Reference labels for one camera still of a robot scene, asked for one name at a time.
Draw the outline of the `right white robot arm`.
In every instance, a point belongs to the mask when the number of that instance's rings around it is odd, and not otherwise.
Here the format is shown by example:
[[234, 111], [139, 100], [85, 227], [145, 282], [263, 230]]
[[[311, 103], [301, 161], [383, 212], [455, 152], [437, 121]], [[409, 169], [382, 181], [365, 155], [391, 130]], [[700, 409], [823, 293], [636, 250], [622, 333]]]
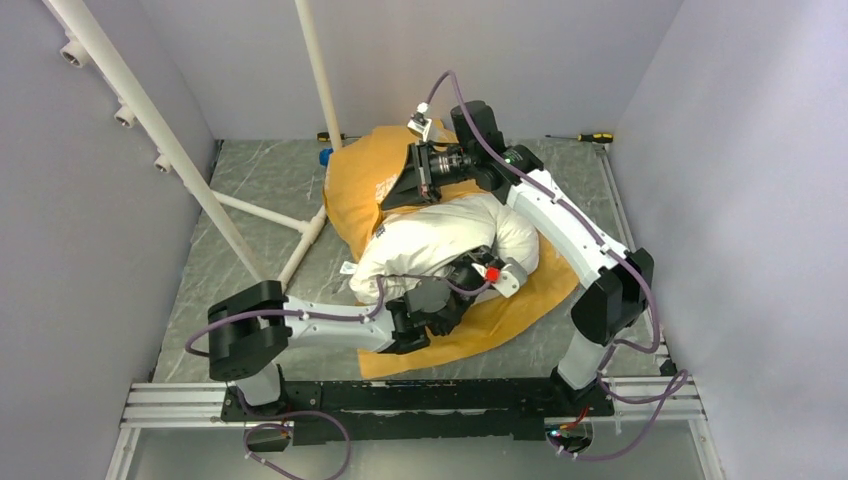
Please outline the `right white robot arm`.
[[653, 300], [654, 259], [607, 235], [556, 184], [528, 147], [508, 145], [493, 109], [481, 100], [451, 111], [455, 141], [420, 103], [407, 127], [416, 141], [407, 147], [404, 167], [381, 202], [384, 210], [433, 204], [447, 185], [472, 180], [502, 204], [529, 220], [577, 274], [583, 295], [571, 309], [576, 328], [566, 354], [553, 369], [551, 401], [574, 415], [585, 407], [615, 338]]

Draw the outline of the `white pvc pipe rack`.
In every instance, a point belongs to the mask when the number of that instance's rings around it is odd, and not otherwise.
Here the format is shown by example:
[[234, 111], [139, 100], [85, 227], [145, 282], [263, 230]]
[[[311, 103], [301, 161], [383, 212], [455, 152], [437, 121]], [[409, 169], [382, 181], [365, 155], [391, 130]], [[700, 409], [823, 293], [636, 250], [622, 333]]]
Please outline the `white pvc pipe rack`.
[[211, 189], [196, 162], [212, 157], [210, 152], [200, 151], [212, 146], [212, 134], [181, 71], [138, 2], [113, 2], [120, 19], [108, 14], [109, 5], [107, 1], [93, 6], [82, 0], [47, 2], [68, 39], [61, 55], [76, 68], [92, 66], [100, 72], [119, 102], [115, 121], [127, 129], [140, 125], [145, 130], [158, 152], [156, 168], [180, 178], [255, 280], [265, 281], [272, 276], [227, 214], [227, 208], [299, 233], [299, 243], [276, 277], [283, 287], [288, 287], [324, 228], [325, 210], [319, 210], [310, 220], [298, 220]]

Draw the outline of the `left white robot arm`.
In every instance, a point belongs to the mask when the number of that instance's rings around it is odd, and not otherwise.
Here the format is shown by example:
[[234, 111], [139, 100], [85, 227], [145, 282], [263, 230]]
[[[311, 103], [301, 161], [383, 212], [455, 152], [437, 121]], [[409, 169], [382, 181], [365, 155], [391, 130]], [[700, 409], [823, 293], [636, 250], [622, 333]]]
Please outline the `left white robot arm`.
[[405, 355], [428, 347], [433, 336], [447, 335], [470, 307], [494, 292], [508, 298], [526, 281], [513, 259], [489, 248], [471, 250], [449, 264], [443, 276], [414, 275], [415, 286], [392, 299], [391, 275], [376, 278], [373, 305], [316, 304], [287, 296], [278, 281], [263, 281], [208, 310], [208, 325], [186, 343], [207, 337], [209, 376], [233, 382], [248, 407], [264, 420], [279, 417], [287, 406], [281, 368], [275, 359], [288, 347], [316, 345]]

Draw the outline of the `yellow and blue pillowcase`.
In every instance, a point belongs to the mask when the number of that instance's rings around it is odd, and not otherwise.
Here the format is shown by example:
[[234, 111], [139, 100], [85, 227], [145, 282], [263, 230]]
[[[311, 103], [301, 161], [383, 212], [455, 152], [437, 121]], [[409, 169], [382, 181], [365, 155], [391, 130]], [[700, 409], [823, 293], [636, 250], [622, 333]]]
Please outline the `yellow and blue pillowcase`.
[[[380, 203], [405, 163], [413, 135], [401, 126], [382, 126], [333, 153], [324, 183], [324, 205], [330, 223], [345, 241], [354, 261], [360, 259], [377, 228], [393, 214], [426, 207], [401, 207], [388, 213]], [[486, 193], [472, 181], [443, 188], [441, 203]], [[406, 355], [359, 351], [366, 379], [443, 365], [486, 352], [512, 340], [551, 312], [579, 284], [577, 274], [554, 247], [539, 236], [539, 264], [528, 282], [510, 298], [494, 292], [480, 297], [460, 325], [446, 336], [434, 336], [429, 347]]]

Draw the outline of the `white pillow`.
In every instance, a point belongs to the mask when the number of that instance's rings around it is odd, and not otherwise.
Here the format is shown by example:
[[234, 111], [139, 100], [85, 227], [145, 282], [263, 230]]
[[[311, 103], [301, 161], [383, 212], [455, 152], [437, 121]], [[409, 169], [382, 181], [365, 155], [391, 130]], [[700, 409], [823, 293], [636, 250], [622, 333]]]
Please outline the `white pillow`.
[[539, 264], [539, 238], [531, 222], [481, 193], [389, 216], [366, 244], [349, 286], [358, 301], [373, 304], [383, 275], [385, 297], [395, 299], [417, 285], [409, 275], [445, 276], [453, 260], [480, 246], [517, 261], [527, 273]]

